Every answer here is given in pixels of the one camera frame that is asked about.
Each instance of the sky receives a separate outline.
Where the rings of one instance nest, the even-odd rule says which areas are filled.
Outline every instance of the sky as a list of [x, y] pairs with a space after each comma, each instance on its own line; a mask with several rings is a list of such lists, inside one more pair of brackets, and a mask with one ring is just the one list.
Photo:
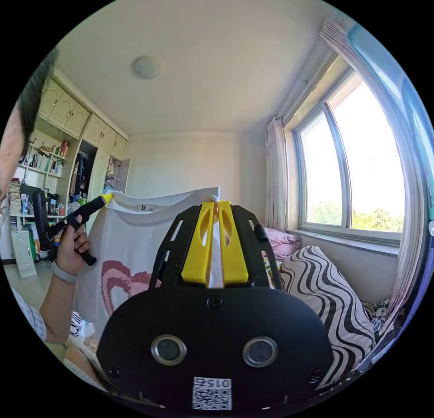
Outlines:
[[[347, 155], [353, 209], [404, 214], [404, 180], [392, 129], [380, 104], [361, 83], [335, 109]], [[341, 204], [335, 147], [324, 114], [302, 132], [308, 211], [320, 201]]]

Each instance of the sticker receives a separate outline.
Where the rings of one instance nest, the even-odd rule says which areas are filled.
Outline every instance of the sticker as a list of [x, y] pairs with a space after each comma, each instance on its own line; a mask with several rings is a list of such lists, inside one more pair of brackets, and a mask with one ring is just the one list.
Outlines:
[[195, 377], [193, 382], [193, 409], [232, 410], [231, 379]]
[[136, 209], [137, 211], [141, 211], [144, 213], [152, 213], [154, 211], [162, 210], [165, 208], [163, 205], [157, 205], [157, 204], [137, 204]]

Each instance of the screw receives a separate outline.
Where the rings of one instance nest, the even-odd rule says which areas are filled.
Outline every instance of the screw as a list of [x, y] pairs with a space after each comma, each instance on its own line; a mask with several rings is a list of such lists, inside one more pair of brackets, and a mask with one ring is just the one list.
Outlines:
[[314, 384], [314, 383], [319, 382], [320, 377], [321, 377], [321, 373], [322, 373], [321, 370], [315, 370], [315, 371], [313, 371], [312, 374], [311, 374], [311, 377], [309, 378], [308, 383]]
[[110, 370], [108, 371], [108, 373], [110, 374], [111, 377], [113, 377], [114, 379], [117, 379], [121, 374], [119, 373], [119, 370], [116, 368], [110, 368]]
[[214, 295], [208, 298], [208, 306], [212, 309], [218, 309], [223, 305], [223, 299], [220, 296]]

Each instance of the pink blanket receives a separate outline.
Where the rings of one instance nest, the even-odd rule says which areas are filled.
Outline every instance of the pink blanket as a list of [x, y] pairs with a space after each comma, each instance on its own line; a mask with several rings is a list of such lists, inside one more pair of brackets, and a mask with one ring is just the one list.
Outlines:
[[277, 261], [284, 261], [288, 255], [292, 255], [302, 247], [302, 241], [297, 236], [272, 228], [265, 228], [265, 232]]

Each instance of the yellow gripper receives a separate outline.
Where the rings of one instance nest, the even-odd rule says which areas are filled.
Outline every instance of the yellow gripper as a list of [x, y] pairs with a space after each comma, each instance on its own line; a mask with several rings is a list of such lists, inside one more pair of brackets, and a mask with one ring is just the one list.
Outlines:
[[185, 282], [208, 287], [212, 259], [213, 227], [217, 218], [220, 230], [223, 284], [245, 284], [249, 275], [235, 226], [231, 203], [228, 201], [202, 203], [189, 252], [181, 273], [182, 279]]

